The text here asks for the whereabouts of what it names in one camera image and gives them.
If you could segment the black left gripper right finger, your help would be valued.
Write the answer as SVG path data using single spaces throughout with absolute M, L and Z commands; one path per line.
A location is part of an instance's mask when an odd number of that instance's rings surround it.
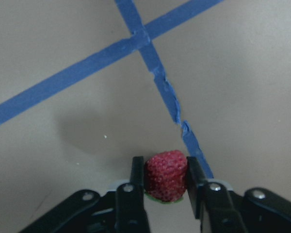
M 208 179 L 195 157 L 187 157 L 186 183 L 195 219 L 202 233 L 246 233 L 247 228 L 233 203 L 231 191 Z

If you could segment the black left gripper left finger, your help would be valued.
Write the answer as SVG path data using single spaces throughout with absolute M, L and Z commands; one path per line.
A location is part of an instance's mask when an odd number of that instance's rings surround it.
M 130 179 L 117 187 L 115 194 L 115 230 L 117 233 L 149 233 L 144 208 L 144 158 L 132 159 Z

